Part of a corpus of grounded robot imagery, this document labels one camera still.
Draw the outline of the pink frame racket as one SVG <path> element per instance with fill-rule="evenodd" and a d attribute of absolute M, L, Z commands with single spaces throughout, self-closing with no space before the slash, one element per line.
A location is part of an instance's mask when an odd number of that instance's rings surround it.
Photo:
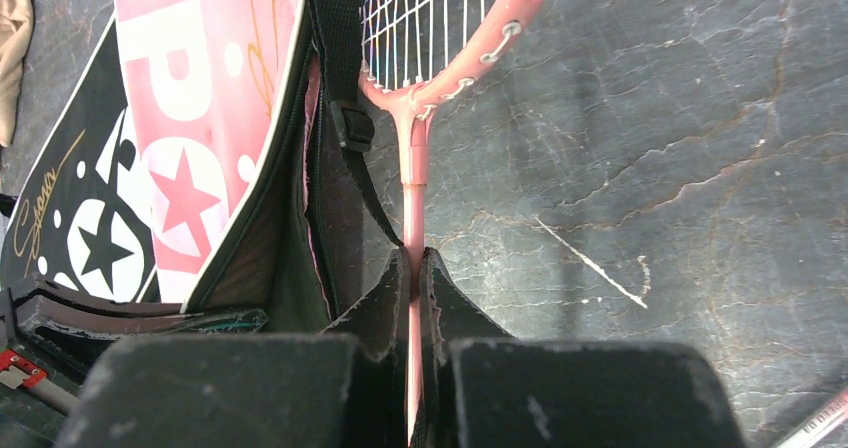
<path fill-rule="evenodd" d="M 425 200 L 431 125 L 508 53 L 545 0 L 365 0 L 360 87 L 388 112 L 399 148 L 403 242 L 412 271 L 405 447 L 426 435 L 422 347 Z"/>
<path fill-rule="evenodd" d="M 775 448 L 810 448 L 837 429 L 847 419 L 847 387 L 810 415 L 792 432 L 778 441 Z"/>

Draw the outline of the pink sport racket bag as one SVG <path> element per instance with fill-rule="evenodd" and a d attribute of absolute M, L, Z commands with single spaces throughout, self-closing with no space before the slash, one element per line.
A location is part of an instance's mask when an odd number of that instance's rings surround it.
<path fill-rule="evenodd" d="M 328 145 L 361 165 L 365 0 L 114 0 L 149 176 L 156 285 L 181 314 L 257 308 L 312 331 L 347 305 L 321 217 Z"/>

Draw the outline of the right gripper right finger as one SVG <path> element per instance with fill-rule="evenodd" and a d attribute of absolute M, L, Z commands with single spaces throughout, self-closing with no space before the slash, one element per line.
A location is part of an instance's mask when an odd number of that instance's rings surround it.
<path fill-rule="evenodd" d="M 419 277 L 424 447 L 741 447 L 722 382 L 667 341 L 520 340 L 451 279 Z"/>

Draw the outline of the black sport racket bag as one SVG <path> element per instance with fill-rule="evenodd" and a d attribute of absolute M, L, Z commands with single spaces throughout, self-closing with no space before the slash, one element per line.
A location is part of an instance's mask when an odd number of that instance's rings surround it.
<path fill-rule="evenodd" d="M 42 275 L 94 297 L 141 301 L 156 283 L 149 182 L 111 18 L 18 196 L 2 283 Z"/>

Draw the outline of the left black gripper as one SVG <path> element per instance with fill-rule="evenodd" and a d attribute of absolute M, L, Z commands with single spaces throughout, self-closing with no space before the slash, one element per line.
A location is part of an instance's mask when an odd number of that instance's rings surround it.
<path fill-rule="evenodd" d="M 256 307 L 184 313 L 178 303 L 117 302 L 48 279 L 1 291 L 1 384 L 54 412 L 70 412 L 101 354 L 124 338 L 172 333 L 254 333 Z"/>

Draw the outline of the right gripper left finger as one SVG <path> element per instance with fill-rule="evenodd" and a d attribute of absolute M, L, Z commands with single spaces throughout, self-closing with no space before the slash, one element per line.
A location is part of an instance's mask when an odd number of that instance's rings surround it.
<path fill-rule="evenodd" d="M 60 447 L 404 447 L 407 253 L 319 333 L 125 339 L 95 364 Z"/>

